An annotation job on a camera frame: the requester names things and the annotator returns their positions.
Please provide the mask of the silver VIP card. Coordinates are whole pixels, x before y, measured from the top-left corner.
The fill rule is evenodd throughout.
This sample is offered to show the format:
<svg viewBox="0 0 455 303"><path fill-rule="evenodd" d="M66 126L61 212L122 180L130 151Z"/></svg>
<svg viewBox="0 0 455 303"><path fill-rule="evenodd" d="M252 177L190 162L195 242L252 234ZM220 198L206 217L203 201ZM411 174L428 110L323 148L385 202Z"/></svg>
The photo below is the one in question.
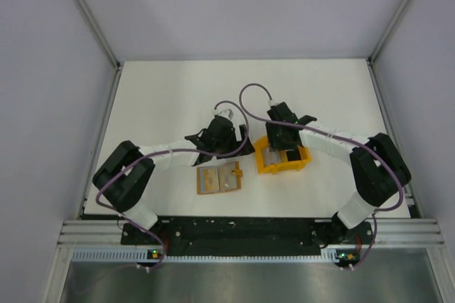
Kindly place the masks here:
<svg viewBox="0 0 455 303"><path fill-rule="evenodd" d="M265 149L263 152L263 161L265 166L271 166L273 164L280 164L282 158L279 151Z"/></svg>

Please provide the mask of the yellow plastic bin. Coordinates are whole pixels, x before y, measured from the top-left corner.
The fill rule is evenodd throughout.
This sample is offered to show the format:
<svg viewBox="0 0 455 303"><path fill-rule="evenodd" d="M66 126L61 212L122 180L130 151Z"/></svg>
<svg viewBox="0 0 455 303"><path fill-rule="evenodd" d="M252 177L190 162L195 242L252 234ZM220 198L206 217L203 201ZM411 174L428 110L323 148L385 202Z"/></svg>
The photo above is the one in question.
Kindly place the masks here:
<svg viewBox="0 0 455 303"><path fill-rule="evenodd" d="M257 173L258 174L277 174L283 171L301 171L308 163L312 161L310 152L305 147L297 147L299 150L301 160L300 161L287 161L286 151L279 151L282 162L280 164L273 164L271 166L265 166L263 161L263 152L265 149L271 151L278 151L274 150L270 147L267 136L263 136L258 139L254 144L253 147L255 149L255 161L257 166Z"/></svg>

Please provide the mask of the gold VIP card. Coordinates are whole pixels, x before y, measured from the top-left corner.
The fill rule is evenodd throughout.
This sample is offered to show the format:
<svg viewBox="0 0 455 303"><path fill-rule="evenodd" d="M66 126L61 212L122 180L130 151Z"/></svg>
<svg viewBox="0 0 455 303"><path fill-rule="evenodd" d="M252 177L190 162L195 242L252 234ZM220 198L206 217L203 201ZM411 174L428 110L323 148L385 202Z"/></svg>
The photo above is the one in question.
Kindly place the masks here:
<svg viewBox="0 0 455 303"><path fill-rule="evenodd" d="M219 169L220 189L226 191L237 188L237 177L235 170L229 167L221 167Z"/></svg>

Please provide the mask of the orange leather card holder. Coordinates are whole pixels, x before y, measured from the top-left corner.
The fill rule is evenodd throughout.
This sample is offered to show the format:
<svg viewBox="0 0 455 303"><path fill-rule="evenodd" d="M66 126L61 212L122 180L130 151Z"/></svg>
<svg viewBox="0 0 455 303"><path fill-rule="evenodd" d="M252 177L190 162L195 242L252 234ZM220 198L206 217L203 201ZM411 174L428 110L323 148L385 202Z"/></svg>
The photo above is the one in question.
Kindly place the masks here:
<svg viewBox="0 0 455 303"><path fill-rule="evenodd" d="M197 168L197 194L227 193L242 188L243 172L238 161Z"/></svg>

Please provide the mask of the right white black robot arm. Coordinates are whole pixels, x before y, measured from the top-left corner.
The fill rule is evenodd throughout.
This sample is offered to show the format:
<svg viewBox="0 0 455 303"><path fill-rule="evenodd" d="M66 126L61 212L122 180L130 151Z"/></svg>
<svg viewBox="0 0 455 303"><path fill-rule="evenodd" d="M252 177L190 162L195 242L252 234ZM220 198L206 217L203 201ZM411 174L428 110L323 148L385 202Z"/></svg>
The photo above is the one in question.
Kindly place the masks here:
<svg viewBox="0 0 455 303"><path fill-rule="evenodd" d="M338 242L350 242L358 234L358 225L396 193L399 202L404 200L402 189L412 175L387 134L363 137L330 129L315 117L298 118L285 102L272 105L267 114L267 138L272 149L291 151L305 147L352 168L355 192L331 218L331 232Z"/></svg>

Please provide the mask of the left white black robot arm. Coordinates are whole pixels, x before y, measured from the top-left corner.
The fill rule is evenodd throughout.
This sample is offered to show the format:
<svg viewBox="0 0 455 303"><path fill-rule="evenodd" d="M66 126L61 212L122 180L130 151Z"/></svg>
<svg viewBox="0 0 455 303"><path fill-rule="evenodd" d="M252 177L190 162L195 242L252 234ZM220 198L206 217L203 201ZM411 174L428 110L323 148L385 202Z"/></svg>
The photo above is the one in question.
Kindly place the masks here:
<svg viewBox="0 0 455 303"><path fill-rule="evenodd" d="M245 156L253 152L246 122L234 126L229 117L218 114L209 126L177 142L139 147L121 142L95 172L95 201L118 212L137 225L136 234L145 243L155 243L161 235L158 216L142 199L153 173L182 166L200 166L216 159Z"/></svg>

